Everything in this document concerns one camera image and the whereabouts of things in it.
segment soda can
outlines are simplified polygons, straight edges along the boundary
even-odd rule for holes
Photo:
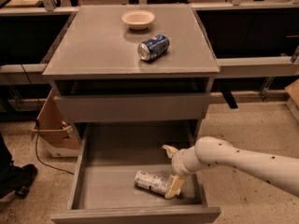
[[[294,63],[299,56],[299,46],[296,48],[295,52],[293,53],[292,57],[291,57],[291,62]]]
[[[135,185],[142,189],[165,195],[168,189],[169,180],[157,175],[143,171],[137,171],[135,175]]]
[[[138,54],[143,61],[150,61],[159,57],[169,47],[166,35],[156,35],[138,45]]]

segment bowl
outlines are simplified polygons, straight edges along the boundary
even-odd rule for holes
[[[146,10],[132,10],[123,13],[121,19],[131,29],[143,30],[149,27],[155,19],[155,15]]]

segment floor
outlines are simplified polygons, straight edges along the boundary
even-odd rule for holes
[[[241,102],[208,109],[200,135],[228,140],[235,147],[299,158],[299,122],[285,101]],[[15,164],[33,163],[38,176],[25,200],[10,193],[0,200],[0,223],[52,224],[50,216],[66,210],[73,176],[52,170],[36,159],[33,122],[0,123],[0,131]],[[74,172],[76,158],[52,158],[38,146],[40,159]],[[216,224],[299,223],[299,199],[258,179],[228,167],[202,172],[209,206],[221,208]]]

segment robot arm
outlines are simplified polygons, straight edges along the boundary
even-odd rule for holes
[[[299,197],[298,159],[235,148],[227,141],[213,137],[203,137],[188,149],[163,148],[172,160],[175,173],[171,175],[166,198],[173,197],[172,193],[180,189],[184,176],[218,165],[238,169]]]

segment shoe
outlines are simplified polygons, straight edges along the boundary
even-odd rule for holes
[[[33,164],[21,167],[11,165],[6,180],[0,182],[0,199],[15,190],[17,196],[25,198],[35,180],[37,169]]]

